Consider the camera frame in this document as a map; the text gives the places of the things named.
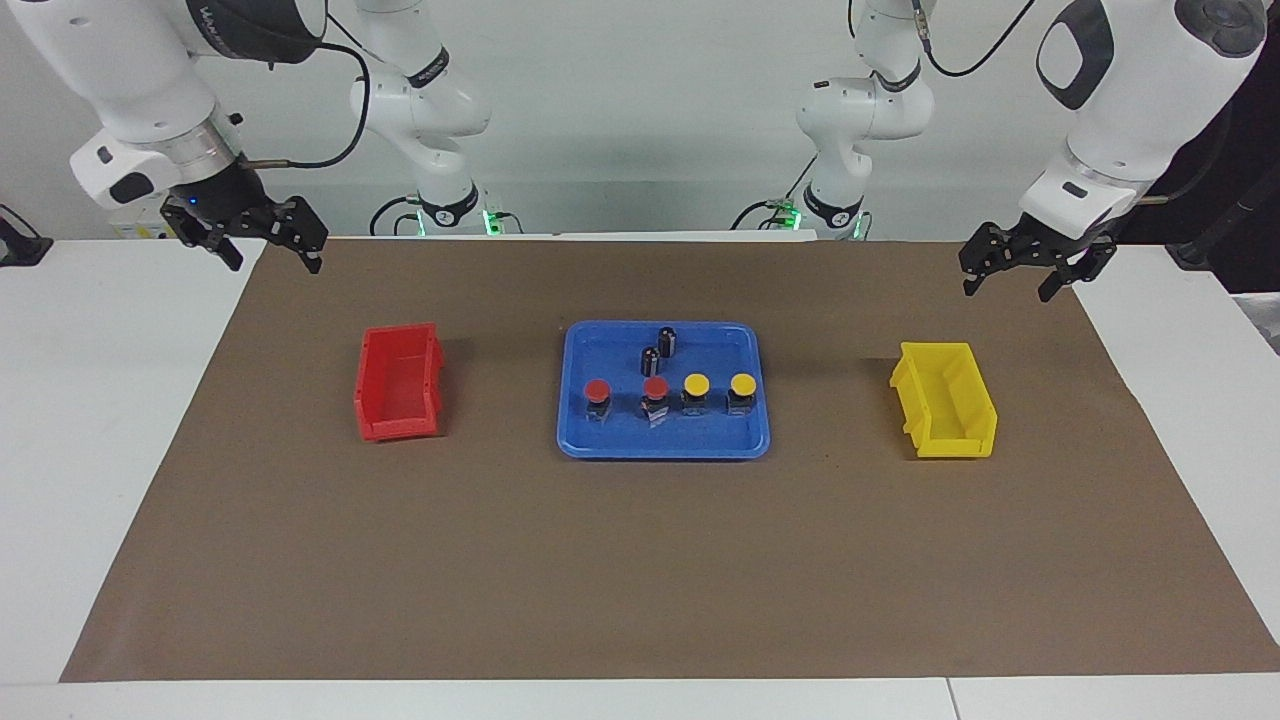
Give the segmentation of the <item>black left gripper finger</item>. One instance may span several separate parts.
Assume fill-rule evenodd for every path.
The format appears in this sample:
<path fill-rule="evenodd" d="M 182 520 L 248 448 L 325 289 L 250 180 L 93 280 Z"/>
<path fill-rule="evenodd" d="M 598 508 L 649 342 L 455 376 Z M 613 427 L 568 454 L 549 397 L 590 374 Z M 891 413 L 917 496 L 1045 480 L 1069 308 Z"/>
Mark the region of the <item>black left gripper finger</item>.
<path fill-rule="evenodd" d="M 1094 281 L 1112 258 L 1112 245 L 1089 245 L 1075 258 L 1057 258 L 1052 272 L 1039 284 L 1039 301 L 1048 304 L 1060 290 L 1076 282 Z"/>
<path fill-rule="evenodd" d="M 960 268 L 965 273 L 963 291 L 966 297 L 973 297 L 988 277 L 1001 272 L 1001 246 L 964 245 L 960 249 Z"/>

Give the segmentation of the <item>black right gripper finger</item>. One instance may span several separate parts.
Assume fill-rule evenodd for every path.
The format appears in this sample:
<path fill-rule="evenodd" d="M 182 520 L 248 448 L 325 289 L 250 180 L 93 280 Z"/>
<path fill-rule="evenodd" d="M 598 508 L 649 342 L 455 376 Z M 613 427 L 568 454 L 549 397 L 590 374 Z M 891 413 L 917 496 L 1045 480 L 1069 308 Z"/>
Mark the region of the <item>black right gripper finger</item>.
<path fill-rule="evenodd" d="M 193 225 L 186 231 L 186 246 L 202 249 L 218 258 L 230 272 L 238 272 L 243 266 L 243 255 L 234 243 L 220 231 L 211 231 L 204 225 Z"/>
<path fill-rule="evenodd" d="M 280 204 L 283 246 L 300 258 L 310 274 L 321 270 L 321 252 L 328 236 L 326 225 L 305 199 L 289 197 Z"/>

